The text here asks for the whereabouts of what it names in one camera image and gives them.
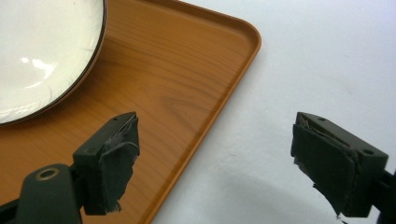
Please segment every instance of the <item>tray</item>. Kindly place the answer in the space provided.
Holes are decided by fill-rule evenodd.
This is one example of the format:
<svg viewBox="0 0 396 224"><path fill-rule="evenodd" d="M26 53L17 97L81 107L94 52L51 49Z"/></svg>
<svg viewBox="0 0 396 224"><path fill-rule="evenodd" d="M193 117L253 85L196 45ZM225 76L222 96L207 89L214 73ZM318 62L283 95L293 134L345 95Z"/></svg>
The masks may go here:
<svg viewBox="0 0 396 224"><path fill-rule="evenodd" d="M104 45L79 88L45 113L0 128L0 204L23 179L73 152L107 120L136 111L141 156L122 211L84 223L150 222L258 52L257 30L178 1L108 1Z"/></svg>

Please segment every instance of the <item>plate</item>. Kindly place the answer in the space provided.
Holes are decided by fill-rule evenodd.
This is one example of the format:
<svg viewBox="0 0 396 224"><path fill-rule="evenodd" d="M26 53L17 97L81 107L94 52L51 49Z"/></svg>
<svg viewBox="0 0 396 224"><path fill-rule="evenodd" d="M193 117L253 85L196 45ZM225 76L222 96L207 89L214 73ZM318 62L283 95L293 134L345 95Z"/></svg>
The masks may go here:
<svg viewBox="0 0 396 224"><path fill-rule="evenodd" d="M100 51L105 0L0 2L0 125L60 102Z"/></svg>

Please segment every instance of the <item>white plate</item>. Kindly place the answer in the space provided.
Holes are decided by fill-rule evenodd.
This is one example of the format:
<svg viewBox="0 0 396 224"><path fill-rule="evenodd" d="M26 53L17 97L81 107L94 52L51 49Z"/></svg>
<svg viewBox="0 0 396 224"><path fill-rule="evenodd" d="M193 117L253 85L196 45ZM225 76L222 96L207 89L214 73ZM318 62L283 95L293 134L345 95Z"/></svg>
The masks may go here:
<svg viewBox="0 0 396 224"><path fill-rule="evenodd" d="M58 103L100 50L106 0L0 1L0 125Z"/></svg>

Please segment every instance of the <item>white surface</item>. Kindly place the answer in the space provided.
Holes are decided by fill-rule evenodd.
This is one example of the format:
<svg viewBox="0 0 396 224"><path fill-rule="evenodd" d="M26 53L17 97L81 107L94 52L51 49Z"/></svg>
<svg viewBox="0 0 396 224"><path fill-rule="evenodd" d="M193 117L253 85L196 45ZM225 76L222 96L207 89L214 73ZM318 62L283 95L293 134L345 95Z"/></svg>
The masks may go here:
<svg viewBox="0 0 396 224"><path fill-rule="evenodd" d="M76 84L97 48L104 1L2 0L0 8L1 124Z"/></svg>
<svg viewBox="0 0 396 224"><path fill-rule="evenodd" d="M396 169L396 2L187 0L252 23L262 49L154 223L375 223L340 217L290 156L297 111Z"/></svg>

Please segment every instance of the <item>wooden tray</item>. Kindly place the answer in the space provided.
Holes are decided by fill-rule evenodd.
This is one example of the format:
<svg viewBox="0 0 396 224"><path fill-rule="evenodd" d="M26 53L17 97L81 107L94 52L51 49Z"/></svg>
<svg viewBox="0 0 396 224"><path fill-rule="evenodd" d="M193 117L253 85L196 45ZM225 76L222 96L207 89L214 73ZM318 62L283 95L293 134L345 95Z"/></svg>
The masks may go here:
<svg viewBox="0 0 396 224"><path fill-rule="evenodd" d="M23 179L73 152L106 121L136 111L141 156L122 211L84 223L150 222L260 48L250 24L178 1L107 1L90 75L45 113L0 128L0 204Z"/></svg>

